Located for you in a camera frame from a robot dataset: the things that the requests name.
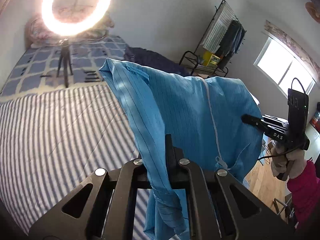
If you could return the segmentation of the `pink sleeved right forearm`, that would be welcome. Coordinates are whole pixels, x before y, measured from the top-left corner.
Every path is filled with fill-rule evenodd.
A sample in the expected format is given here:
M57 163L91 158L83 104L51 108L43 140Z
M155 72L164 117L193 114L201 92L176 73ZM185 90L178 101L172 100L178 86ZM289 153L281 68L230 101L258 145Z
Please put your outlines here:
M304 163L302 173L287 182L299 224L308 219L319 202L319 178L316 176L314 163L306 160Z

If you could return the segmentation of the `white gloved right hand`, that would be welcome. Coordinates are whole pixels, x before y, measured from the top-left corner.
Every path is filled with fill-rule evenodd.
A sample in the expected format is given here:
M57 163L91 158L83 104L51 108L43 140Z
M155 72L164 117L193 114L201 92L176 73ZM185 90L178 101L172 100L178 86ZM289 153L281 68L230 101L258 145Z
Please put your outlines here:
M301 175L306 168L305 151L298 148L285 155L281 155L284 152L283 146L275 145L271 148L273 155L271 161L272 174L276 177L281 173L287 172L290 179L295 179Z

